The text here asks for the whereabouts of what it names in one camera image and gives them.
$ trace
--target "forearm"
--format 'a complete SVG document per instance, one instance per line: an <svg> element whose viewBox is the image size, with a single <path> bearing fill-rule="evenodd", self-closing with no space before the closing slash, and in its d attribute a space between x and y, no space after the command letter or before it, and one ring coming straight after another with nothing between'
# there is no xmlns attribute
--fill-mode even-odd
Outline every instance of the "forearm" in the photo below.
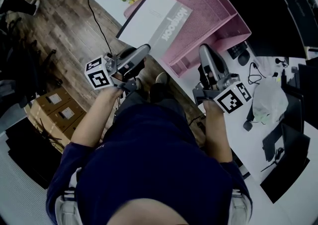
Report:
<svg viewBox="0 0 318 225"><path fill-rule="evenodd" d="M115 101L115 96L102 92L76 128L71 142L95 147L101 138Z"/></svg>
<svg viewBox="0 0 318 225"><path fill-rule="evenodd" d="M231 162L233 160L224 115L222 112L216 111L215 108L206 110L205 146L207 155L215 158L218 162Z"/></svg>

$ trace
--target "white desk surface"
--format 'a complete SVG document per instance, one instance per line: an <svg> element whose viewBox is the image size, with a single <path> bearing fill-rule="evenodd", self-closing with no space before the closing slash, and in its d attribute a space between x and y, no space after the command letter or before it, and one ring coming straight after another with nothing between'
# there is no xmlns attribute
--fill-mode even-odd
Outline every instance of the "white desk surface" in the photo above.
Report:
<svg viewBox="0 0 318 225"><path fill-rule="evenodd" d="M129 4L127 2L122 2L120 0L96 0L110 15L112 15L121 25L123 25L126 21L124 17L124 11L127 9ZM251 58L246 66L242 67L239 65L237 59L232 60L229 56L228 52L222 53L223 58L225 59L230 72L237 73L240 75L241 81L244 83L245 87L248 91L253 94L256 88L256 84L249 85L247 83L248 73L249 73L249 65L251 62L258 60L264 61L262 64L266 65L266 69L269 70L268 66L270 65L272 68L274 67L274 59L256 59L252 54L251 50L248 49ZM167 73L176 81L176 83L184 90L184 92L192 99L192 89L199 82L199 72L197 68L192 68L188 72L186 72L181 78L178 78L173 71L160 59L155 58L156 61L167 71ZM304 59L290 59L290 66L286 69L287 77L291 78L291 66L297 66L298 63L305 64ZM266 74L265 69L260 66L260 71L263 74ZM262 182L266 176L270 173L270 171L274 168L267 169L263 173L261 170L264 169L270 162L267 162L265 159L265 154L262 149L262 140L277 126L277 124L273 125L262 125L253 124L253 128L251 131L247 132L243 128L243 124L246 121L246 117L250 110L252 104L252 100L244 105L241 109L237 110L231 116L225 115L225 121L227 125L227 134L230 142L230 146L236 155L240 158L242 163L245 165L247 170L250 172L252 177L257 182ZM204 112L203 105L199 106L199 108Z"/></svg>

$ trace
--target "pink tray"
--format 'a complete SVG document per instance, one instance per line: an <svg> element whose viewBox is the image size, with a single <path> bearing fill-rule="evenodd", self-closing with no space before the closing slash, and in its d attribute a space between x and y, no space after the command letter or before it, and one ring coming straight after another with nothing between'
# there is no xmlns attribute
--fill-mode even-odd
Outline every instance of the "pink tray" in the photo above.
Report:
<svg viewBox="0 0 318 225"><path fill-rule="evenodd" d="M128 18L139 3L124 13ZM188 69L200 65L199 46L209 44L218 52L246 40L250 29L229 0L177 0L193 10L162 60L178 77Z"/></svg>

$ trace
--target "gray pants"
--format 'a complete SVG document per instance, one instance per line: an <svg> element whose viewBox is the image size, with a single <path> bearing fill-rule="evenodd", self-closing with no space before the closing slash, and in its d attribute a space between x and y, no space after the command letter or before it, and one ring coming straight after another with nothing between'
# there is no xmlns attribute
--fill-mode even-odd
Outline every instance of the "gray pants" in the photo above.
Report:
<svg viewBox="0 0 318 225"><path fill-rule="evenodd" d="M146 93L143 91L134 91L126 97L123 104L119 107L119 109L115 112L114 122L116 117L124 111L126 108L134 106L136 104L145 104L147 103ZM173 110L178 115L180 115L186 121L186 116L184 110L179 102L174 99L173 95L168 93L166 87L163 84L156 83L150 89L150 103L155 104L161 107L165 107Z"/></svg>

